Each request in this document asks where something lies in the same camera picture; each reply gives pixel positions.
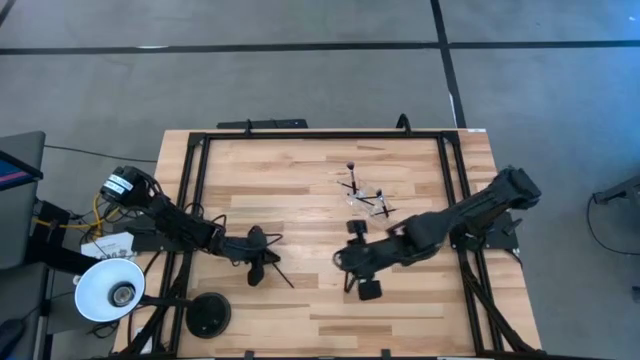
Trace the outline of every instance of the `lamp base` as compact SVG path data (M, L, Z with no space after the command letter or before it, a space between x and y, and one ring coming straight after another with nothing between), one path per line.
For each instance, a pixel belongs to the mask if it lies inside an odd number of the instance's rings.
M187 329L202 339L216 337L227 328L231 320L231 305L218 293L198 295L187 307Z

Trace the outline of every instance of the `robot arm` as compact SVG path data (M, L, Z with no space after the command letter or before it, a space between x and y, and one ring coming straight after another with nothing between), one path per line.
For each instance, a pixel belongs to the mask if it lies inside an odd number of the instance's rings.
M374 299L382 295L379 282L373 281L377 271L395 263L409 266L433 257L451 231L484 238L502 213L508 209L528 209L539 197L540 190L524 170L507 168L486 189L456 205L440 212L414 215L392 226L387 229L386 239L367 244L362 236L366 223L350 222L349 231L357 233L358 238L334 254L334 264L360 282L362 300Z
M156 229L171 240L193 245L194 249L232 262L251 263L247 279L251 286L256 286L264 277L264 264L280 260L267 249L267 235L259 226L252 227L246 238L227 237L224 223L207 221L179 209L151 175L135 167L117 167L100 189L100 194L123 209L149 216Z

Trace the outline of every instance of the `black floor stripe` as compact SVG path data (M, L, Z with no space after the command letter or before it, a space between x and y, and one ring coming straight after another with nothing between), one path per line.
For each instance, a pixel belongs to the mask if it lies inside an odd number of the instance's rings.
M420 50L438 48L439 45L435 42L353 42L148 47L0 48L0 55L189 54L337 50Z
M442 18L442 9L440 8L440 1L431 0L431 9L433 10L433 19L436 24L436 30L438 32L438 43L441 45L440 54L442 55L442 65L444 67L444 76L447 79L447 88L451 95L451 103L453 106L453 117L455 124L458 128L466 128L467 121L464 118L464 111L462 110L462 100L460 98L460 90L458 89L458 82L456 80L456 72L453 68L453 60L451 58L451 51L449 51L447 33L444 28L444 19Z
M597 49L640 47L640 40L453 42L450 49Z
M13 5L15 5L16 1L17 0L7 0L7 3L4 4L2 11L0 11L0 27L2 27L2 24L7 19L7 16L9 16L9 11L11 11L11 8L13 7Z

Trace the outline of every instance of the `black disc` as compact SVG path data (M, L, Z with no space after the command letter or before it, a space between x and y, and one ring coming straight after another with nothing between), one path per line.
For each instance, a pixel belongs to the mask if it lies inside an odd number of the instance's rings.
M231 320L231 305L218 293L204 293L187 307L186 323L189 332L202 339L222 334Z

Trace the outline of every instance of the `wooden tabletop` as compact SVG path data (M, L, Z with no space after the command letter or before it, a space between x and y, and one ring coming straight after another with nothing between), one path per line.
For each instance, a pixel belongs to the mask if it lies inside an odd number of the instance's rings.
M167 131L155 177L174 201L189 131ZM471 191L486 187L496 174L485 132L460 130ZM457 179L452 149L452 176ZM202 205L205 218L228 216L228 233L244 236L252 225L282 233L271 249L282 257L287 283L272 267L252 288L248 266L197 253L191 268L188 297L219 292L229 299L231 323L220 336L202 340L183 323L180 357L242 356L377 356L471 355L473 344L465 308L457 256L444 246L434 258L410 267L381 271L382 298L360 302L357 291L342 291L344 275L332 255L353 236L345 223L365 219L350 207L336 183L348 176L347 161L372 188L383 189L399 221L447 206L436 142L430 139L348 140L216 140L206 171ZM194 166L187 199L193 196ZM459 183L455 181L460 199ZM367 239L382 239L382 228L369 223ZM498 308L522 338L534 347L539 339L518 263L504 251L488 250L487 267ZM151 255L136 260L144 268ZM147 294L157 295L164 257L147 276ZM490 348L485 312L479 306L485 347ZM153 309L135 313L134 329ZM165 320L168 341L173 313ZM115 349L126 346L127 319L120 324Z

